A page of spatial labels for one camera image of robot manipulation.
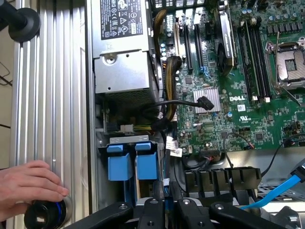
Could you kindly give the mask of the person's left hand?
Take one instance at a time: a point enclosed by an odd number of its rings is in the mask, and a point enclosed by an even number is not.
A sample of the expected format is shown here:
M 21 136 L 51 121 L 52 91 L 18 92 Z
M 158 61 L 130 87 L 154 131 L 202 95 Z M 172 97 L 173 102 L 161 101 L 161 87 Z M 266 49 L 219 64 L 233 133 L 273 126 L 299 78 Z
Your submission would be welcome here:
M 50 166 L 35 160 L 0 171 L 0 220 L 24 214 L 30 202 L 60 202 L 69 194 Z

